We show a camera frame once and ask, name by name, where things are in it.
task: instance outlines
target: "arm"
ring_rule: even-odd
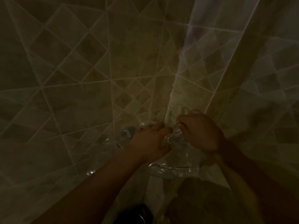
[[[299,202],[261,171],[208,116],[192,110],[179,116],[178,127],[185,138],[214,158],[240,204],[255,223],[298,223]]]
[[[162,123],[140,129],[126,149],[115,154],[33,224],[101,223],[123,185],[141,164],[153,162],[170,151],[170,145],[161,147],[161,142],[171,132],[172,128],[165,128]]]

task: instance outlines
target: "hand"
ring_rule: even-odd
[[[140,128],[129,143],[129,148],[135,150],[141,162],[152,163],[170,152],[171,146],[161,147],[164,137],[172,133],[171,127],[165,127],[161,122]]]
[[[199,110],[194,109],[188,115],[177,117],[177,125],[189,143],[204,153],[216,152],[225,141],[221,129]]]

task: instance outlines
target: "black object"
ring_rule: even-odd
[[[122,211],[113,224],[152,224],[154,216],[145,204]]]

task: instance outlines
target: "forearm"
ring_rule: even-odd
[[[123,185],[140,165],[133,149],[119,152],[33,223],[101,223]]]
[[[219,151],[212,155],[226,175],[235,171],[256,196],[260,211],[267,216],[269,211],[277,211],[287,217],[298,219],[299,203],[292,194],[259,169],[232,142],[224,142]]]

